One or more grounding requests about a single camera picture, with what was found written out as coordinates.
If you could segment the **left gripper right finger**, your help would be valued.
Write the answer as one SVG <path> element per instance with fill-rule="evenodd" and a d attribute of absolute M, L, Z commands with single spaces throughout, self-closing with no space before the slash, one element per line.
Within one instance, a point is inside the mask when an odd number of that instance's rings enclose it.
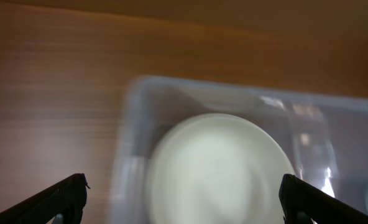
<path fill-rule="evenodd" d="M 292 174 L 283 175 L 278 196 L 285 224 L 368 224 L 368 215 Z"/>

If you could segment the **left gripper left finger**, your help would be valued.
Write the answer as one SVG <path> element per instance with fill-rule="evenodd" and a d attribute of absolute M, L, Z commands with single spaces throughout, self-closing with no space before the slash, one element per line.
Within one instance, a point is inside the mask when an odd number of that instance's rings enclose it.
<path fill-rule="evenodd" d="M 83 173 L 73 174 L 0 213 L 0 223 L 80 224 L 89 189 Z"/>

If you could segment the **cream plastic bowl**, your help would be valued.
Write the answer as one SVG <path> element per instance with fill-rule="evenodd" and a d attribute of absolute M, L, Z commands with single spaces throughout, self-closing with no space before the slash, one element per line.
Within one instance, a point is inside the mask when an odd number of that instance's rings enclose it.
<path fill-rule="evenodd" d="M 278 197 L 293 167 L 250 121 L 203 114 L 157 144 L 147 174 L 149 219 L 157 224 L 282 223 Z"/>

